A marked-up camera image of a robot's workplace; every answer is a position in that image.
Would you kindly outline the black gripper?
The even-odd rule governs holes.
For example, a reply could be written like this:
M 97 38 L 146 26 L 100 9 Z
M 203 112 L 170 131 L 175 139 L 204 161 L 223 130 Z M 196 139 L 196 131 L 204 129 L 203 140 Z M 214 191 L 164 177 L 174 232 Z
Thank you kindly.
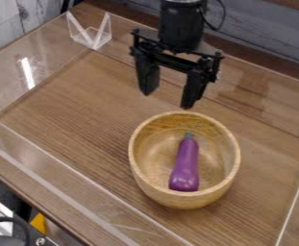
M 192 108 L 202 98 L 208 82 L 216 80 L 222 54 L 206 49 L 204 26 L 216 31 L 206 17 L 208 0 L 162 0 L 158 30 L 132 30 L 130 55 L 136 64 L 139 89 L 150 95 L 159 87 L 159 66 L 187 73 L 180 107 Z

